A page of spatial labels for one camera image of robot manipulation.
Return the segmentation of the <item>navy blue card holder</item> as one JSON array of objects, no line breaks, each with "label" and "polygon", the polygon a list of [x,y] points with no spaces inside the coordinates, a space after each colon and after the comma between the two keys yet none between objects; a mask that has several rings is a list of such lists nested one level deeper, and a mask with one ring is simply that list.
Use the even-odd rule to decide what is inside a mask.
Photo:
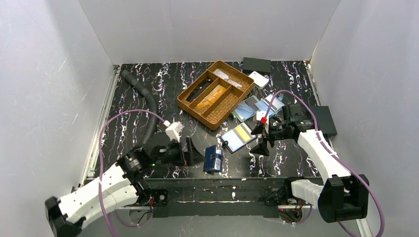
[{"label": "navy blue card holder", "polygon": [[205,161],[203,171],[216,173],[223,171],[224,151],[217,145],[209,146],[205,149]]}]

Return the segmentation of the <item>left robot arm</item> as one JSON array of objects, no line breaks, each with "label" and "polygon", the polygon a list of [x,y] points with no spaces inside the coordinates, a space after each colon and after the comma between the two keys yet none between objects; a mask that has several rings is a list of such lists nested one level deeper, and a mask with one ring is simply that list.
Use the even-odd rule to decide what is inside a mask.
[{"label": "left robot arm", "polygon": [[152,189],[145,174],[160,165],[194,166],[205,159],[190,137],[185,147],[183,150],[175,140],[151,149],[135,147],[87,185],[65,196],[48,198],[44,205],[53,235],[76,237],[96,219],[128,205],[146,206],[149,214],[155,206],[165,206],[167,189]]}]

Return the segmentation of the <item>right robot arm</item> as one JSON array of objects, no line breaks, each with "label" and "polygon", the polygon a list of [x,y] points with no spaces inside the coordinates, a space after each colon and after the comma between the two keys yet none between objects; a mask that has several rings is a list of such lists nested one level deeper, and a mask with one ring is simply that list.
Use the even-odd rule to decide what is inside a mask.
[{"label": "right robot arm", "polygon": [[304,177],[289,177],[283,186],[261,201],[280,204],[289,199],[303,200],[318,209],[327,223],[366,218],[368,213],[368,180],[357,178],[337,161],[337,154],[315,129],[314,119],[305,116],[298,104],[282,107],[284,118],[266,117],[265,111],[255,114],[257,122],[252,135],[261,135],[261,141],[250,152],[269,155],[268,146],[276,141],[293,139],[308,154],[323,180],[323,185]]}]

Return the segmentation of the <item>yellow card in holder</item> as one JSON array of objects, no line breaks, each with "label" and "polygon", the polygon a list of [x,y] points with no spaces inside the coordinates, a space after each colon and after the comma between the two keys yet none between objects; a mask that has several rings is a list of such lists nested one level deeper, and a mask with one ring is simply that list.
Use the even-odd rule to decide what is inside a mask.
[{"label": "yellow card in holder", "polygon": [[252,135],[248,133],[248,130],[242,125],[239,125],[236,128],[234,128],[234,131],[237,133],[237,135],[244,143],[247,143],[252,139]]}]

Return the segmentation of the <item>green card holder open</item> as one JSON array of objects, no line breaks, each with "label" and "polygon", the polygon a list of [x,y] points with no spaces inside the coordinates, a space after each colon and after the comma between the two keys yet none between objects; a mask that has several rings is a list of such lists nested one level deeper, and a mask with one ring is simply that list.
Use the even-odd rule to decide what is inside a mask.
[{"label": "green card holder open", "polygon": [[256,103],[260,100],[255,96],[251,96],[244,101],[240,102],[237,107],[232,112],[234,118],[238,119],[240,122],[244,122],[255,115],[258,111]]}]

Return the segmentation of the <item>light blue card holder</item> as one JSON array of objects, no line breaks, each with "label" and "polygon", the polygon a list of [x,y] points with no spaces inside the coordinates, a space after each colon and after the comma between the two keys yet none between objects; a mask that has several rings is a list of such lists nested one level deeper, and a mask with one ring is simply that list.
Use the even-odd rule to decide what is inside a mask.
[{"label": "light blue card holder", "polygon": [[[279,96],[277,96],[273,102],[272,105],[270,107],[269,110],[269,118],[275,116],[278,112],[280,112],[282,110],[282,107],[285,105],[283,103],[283,94],[279,94]],[[271,102],[271,99],[273,98],[273,94],[269,94],[267,95],[265,98],[263,98],[262,100],[256,102],[256,107],[258,108],[258,110],[260,111],[266,111],[268,109],[268,106]]]}]

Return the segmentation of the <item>black card holder open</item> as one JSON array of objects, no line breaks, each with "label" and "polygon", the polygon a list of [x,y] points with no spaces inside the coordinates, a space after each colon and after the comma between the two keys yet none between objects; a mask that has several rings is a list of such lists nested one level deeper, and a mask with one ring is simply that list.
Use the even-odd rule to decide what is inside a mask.
[{"label": "black card holder open", "polygon": [[[239,125],[244,126],[248,130],[248,133],[251,133],[252,129],[248,126],[247,123],[243,122]],[[224,144],[226,143],[226,145],[224,147],[232,154],[237,152],[238,150],[240,150],[241,148],[243,148],[244,146],[246,146],[247,144],[249,144],[250,142],[252,142],[253,140],[256,139],[256,136],[252,135],[252,139],[250,141],[248,141],[247,143],[244,143],[240,139],[240,137],[237,135],[237,133],[234,131],[234,128],[227,131],[226,133],[224,133],[220,137],[221,141]]]}]

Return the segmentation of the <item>orange card in tray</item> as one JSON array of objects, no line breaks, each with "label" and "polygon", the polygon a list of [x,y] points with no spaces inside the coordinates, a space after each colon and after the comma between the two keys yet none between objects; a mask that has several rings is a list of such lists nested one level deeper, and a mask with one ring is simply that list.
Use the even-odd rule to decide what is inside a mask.
[{"label": "orange card in tray", "polygon": [[220,96],[226,91],[222,85],[217,85],[197,106],[197,109],[202,109],[205,106],[212,105]]}]

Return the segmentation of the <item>white card in tray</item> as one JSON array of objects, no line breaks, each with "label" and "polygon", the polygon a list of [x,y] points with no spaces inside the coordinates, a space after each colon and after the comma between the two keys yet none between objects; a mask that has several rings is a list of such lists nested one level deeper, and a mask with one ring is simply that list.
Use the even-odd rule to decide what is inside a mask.
[{"label": "white card in tray", "polygon": [[234,87],[236,87],[238,89],[242,88],[241,84],[238,84],[237,82],[230,79],[230,77],[225,72],[223,72],[222,70],[216,69],[213,73],[215,75],[217,75],[219,78],[221,78],[221,79],[225,80],[226,82],[228,82],[229,84],[233,85]]}]

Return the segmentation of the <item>black box at right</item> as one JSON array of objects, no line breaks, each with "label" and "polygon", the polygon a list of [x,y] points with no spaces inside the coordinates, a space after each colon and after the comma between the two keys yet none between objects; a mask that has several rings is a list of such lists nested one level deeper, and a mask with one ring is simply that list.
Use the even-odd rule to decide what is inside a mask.
[{"label": "black box at right", "polygon": [[311,106],[310,109],[315,115],[318,127],[322,133],[328,137],[336,136],[337,130],[330,108],[328,106]]}]

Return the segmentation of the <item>black box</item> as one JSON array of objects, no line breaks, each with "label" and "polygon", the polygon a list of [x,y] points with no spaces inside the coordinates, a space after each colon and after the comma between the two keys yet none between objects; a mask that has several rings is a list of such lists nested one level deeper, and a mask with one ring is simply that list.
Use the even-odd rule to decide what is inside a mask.
[{"label": "black box", "polygon": [[328,106],[311,106],[310,109],[315,115],[318,127],[322,133],[328,137],[336,136],[337,130],[330,108]]},{"label": "black box", "polygon": [[267,59],[244,57],[242,70],[249,74],[255,71],[263,75],[268,75],[271,73],[271,61]]}]

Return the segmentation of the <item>white small box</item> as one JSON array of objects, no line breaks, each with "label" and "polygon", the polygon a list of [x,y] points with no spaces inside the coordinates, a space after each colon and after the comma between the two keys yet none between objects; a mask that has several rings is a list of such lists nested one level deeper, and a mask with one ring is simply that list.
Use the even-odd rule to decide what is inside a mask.
[{"label": "white small box", "polygon": [[249,74],[249,77],[251,79],[253,79],[254,84],[259,88],[259,89],[263,89],[264,87],[267,86],[267,84],[269,83],[269,79],[266,78],[265,76],[261,75],[260,73],[258,73],[257,71],[253,71],[252,73]]}]

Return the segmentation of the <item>brown woven divider tray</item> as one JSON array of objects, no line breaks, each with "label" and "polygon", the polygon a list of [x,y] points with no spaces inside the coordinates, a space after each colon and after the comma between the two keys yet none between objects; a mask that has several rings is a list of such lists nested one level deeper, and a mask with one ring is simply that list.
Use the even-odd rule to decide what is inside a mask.
[{"label": "brown woven divider tray", "polygon": [[178,106],[210,130],[216,130],[253,90],[254,80],[216,61],[178,97]]}]

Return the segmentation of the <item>black box at back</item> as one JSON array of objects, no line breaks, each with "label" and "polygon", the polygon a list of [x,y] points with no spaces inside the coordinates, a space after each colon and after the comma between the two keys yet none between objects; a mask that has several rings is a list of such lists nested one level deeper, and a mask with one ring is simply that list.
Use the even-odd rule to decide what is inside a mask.
[{"label": "black box at back", "polygon": [[271,73],[271,61],[267,59],[244,57],[242,70],[249,74],[255,71],[263,75],[268,75]]}]

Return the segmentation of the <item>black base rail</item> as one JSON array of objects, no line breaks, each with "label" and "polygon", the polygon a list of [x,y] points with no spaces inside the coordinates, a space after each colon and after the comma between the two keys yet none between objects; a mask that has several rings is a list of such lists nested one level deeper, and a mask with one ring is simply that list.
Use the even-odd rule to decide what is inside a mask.
[{"label": "black base rail", "polygon": [[262,216],[302,218],[308,202],[280,200],[284,178],[146,179],[155,196],[154,217]]}]

